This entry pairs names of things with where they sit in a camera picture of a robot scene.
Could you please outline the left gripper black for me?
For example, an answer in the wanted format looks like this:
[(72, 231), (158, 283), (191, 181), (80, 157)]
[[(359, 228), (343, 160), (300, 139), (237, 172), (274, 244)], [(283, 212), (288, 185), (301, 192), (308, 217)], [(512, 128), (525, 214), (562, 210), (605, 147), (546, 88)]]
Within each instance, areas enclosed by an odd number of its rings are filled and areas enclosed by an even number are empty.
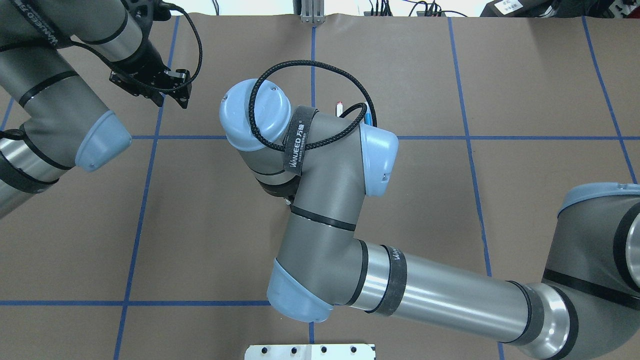
[(166, 95), (172, 97), (181, 109), (187, 109), (191, 97), (192, 85), (176, 89), (179, 85), (190, 80), (190, 71), (187, 69), (171, 70), (167, 67), (157, 49), (151, 41), (144, 39), (139, 48), (130, 57), (117, 61), (117, 68), (124, 70), (135, 80), (142, 84), (161, 89), (171, 89), (171, 91), (158, 91), (137, 85), (116, 71), (112, 71), (109, 76), (110, 82), (133, 96), (144, 96), (158, 106), (162, 107)]

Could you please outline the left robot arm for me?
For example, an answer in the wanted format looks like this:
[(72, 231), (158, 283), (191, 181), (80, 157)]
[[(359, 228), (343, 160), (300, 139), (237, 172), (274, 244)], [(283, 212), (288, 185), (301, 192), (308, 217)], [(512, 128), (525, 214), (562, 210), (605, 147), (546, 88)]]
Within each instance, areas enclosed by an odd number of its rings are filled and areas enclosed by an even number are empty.
[(188, 106), (196, 75), (172, 70), (149, 39), (172, 12), (166, 0), (3, 0), (1, 86), (28, 114), (1, 132), (1, 216), (55, 185), (74, 167), (91, 173), (132, 137), (60, 50), (78, 47), (110, 68), (109, 80), (162, 107)]

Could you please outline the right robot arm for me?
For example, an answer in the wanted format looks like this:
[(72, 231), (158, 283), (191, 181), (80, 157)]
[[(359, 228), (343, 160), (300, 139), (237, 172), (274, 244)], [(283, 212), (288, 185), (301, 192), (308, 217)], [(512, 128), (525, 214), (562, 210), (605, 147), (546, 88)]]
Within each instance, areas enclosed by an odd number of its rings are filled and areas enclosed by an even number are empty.
[[(438, 245), (441, 231), (466, 226), (477, 202), (473, 162), (443, 170), (423, 156), (443, 146), (423, 143), (400, 158), (400, 179), (413, 182), (404, 203), (387, 206), (378, 223), (357, 230), (366, 197), (386, 193), (397, 136), (374, 125), (293, 108), (269, 80), (249, 79), (226, 92), (219, 110), (230, 144), (263, 189), (290, 200), (267, 298), (282, 315), (323, 322), (336, 306), (384, 318), (425, 322), (514, 346), (539, 360), (587, 360), (610, 353), (639, 332), (639, 185), (596, 182), (574, 187), (557, 213), (541, 280), (501, 280), (407, 253)], [(410, 161), (423, 167), (410, 172)]]

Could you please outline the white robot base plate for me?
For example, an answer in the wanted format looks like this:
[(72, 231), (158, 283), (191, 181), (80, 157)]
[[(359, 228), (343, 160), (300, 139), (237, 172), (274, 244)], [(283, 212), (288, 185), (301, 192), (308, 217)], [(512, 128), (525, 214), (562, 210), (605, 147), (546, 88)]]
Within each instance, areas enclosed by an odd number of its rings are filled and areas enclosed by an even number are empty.
[(245, 360), (376, 360), (374, 344), (258, 344), (247, 347)]

